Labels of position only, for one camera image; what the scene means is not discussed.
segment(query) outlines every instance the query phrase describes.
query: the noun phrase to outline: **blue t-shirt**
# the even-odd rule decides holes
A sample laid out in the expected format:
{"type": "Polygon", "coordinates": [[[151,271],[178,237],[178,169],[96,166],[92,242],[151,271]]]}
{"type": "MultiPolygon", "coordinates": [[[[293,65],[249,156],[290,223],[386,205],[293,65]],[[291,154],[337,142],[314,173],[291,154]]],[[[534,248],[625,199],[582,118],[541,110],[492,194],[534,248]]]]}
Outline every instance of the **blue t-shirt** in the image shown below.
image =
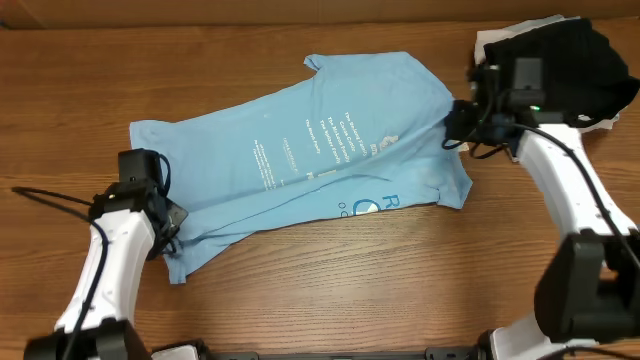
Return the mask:
{"type": "Polygon", "coordinates": [[[230,109],[178,123],[131,124],[133,148],[172,168],[169,197],[189,211],[180,283],[253,232],[414,204],[460,208],[471,180],[445,151],[453,98],[404,52],[311,55],[316,75],[230,109]]]}

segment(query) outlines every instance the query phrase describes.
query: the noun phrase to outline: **black fabric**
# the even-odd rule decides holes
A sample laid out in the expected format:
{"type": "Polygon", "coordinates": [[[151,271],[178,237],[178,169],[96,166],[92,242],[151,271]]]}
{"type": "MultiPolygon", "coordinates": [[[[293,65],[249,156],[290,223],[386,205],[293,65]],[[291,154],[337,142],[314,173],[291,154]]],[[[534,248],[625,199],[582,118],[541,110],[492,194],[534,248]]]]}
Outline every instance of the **black fabric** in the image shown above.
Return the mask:
{"type": "Polygon", "coordinates": [[[577,127],[613,118],[640,88],[609,40],[587,19],[550,24],[484,49],[487,62],[500,66],[501,89],[512,87],[516,58],[542,58],[543,110],[564,112],[577,127]],[[578,121],[578,115],[593,121],[578,121]]]}

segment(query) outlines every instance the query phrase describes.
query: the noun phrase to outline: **wooden table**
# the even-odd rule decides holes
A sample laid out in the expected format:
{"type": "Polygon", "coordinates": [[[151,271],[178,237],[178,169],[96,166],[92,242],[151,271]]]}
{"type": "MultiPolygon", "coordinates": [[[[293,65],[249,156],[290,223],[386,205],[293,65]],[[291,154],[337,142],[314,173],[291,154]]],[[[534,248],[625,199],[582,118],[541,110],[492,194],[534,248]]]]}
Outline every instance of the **wooden table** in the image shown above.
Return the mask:
{"type": "MultiPolygon", "coordinates": [[[[640,75],[637,19],[596,21],[640,75]]],[[[309,78],[308,54],[405,50],[459,98],[475,32],[506,23],[187,27],[0,33],[0,358],[50,332],[78,281],[88,226],[12,194],[90,199],[117,179],[129,123],[178,121],[309,78]]],[[[585,136],[618,205],[640,219],[640,101],[585,136]]],[[[135,322],[147,346],[202,337],[218,351],[423,350],[471,344],[532,309],[557,230],[506,156],[463,156],[461,211],[419,206],[253,235],[170,286],[147,263],[135,322]]],[[[616,345],[640,353],[640,342],[616,345]]]]}

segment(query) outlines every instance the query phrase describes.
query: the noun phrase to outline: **brown wall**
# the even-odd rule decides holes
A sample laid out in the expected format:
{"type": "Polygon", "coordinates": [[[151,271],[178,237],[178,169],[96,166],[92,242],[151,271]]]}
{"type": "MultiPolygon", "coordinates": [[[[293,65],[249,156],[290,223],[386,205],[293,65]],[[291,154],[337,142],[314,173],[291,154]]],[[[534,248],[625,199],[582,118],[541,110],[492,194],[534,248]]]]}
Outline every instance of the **brown wall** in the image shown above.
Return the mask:
{"type": "Polygon", "coordinates": [[[10,28],[525,20],[640,15],[640,0],[0,0],[10,28]]]}

